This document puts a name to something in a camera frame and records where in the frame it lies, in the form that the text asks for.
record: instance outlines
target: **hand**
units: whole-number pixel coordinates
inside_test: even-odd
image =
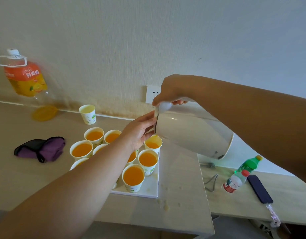
[[[174,74],[164,78],[161,86],[161,93],[155,96],[152,105],[157,106],[162,101],[172,102],[173,105],[181,105],[187,101],[181,100],[185,95],[185,87],[188,82],[188,76]]]
[[[127,124],[119,137],[130,142],[132,151],[135,151],[154,134],[154,131],[148,131],[153,128],[155,122],[154,111],[151,111]]]

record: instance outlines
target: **wall socket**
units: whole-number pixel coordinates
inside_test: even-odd
[[[152,104],[154,97],[157,96],[159,93],[161,93],[161,87],[160,86],[148,85],[147,88],[146,88],[145,103]]]

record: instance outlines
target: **floor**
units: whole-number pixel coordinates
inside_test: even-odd
[[[267,239],[265,234],[254,228],[246,219],[219,217],[213,220],[215,235],[211,239]],[[139,226],[94,222],[82,237],[83,239],[193,239],[195,236],[161,232]]]

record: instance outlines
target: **wooden desk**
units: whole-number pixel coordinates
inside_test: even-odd
[[[225,193],[223,183],[233,174],[234,169],[216,167],[209,169],[201,166],[205,182],[216,173],[218,178],[215,192],[207,191],[207,199],[212,214],[248,219],[271,221],[270,212],[254,193],[248,181],[234,193]],[[306,225],[306,183],[295,176],[253,172],[270,194],[272,207],[282,222]]]
[[[97,116],[95,124],[86,125],[80,114],[71,112],[59,112],[50,121],[36,122],[31,120],[26,107],[0,103],[0,210],[12,210],[66,173],[74,162],[69,154],[70,146],[84,140],[83,134],[88,128],[99,126],[104,132],[122,131],[128,122]],[[52,136],[62,136],[67,143],[55,162],[39,163],[36,159],[13,155],[14,149],[28,140]],[[96,220],[214,234],[197,155],[163,142],[159,175],[158,200],[110,194]],[[163,209],[165,201],[169,211]]]

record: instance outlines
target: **purple and black fabric pouch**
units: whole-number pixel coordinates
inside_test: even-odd
[[[14,155],[22,158],[37,158],[39,162],[55,161],[65,146],[63,137],[51,137],[47,140],[30,140],[15,149]]]

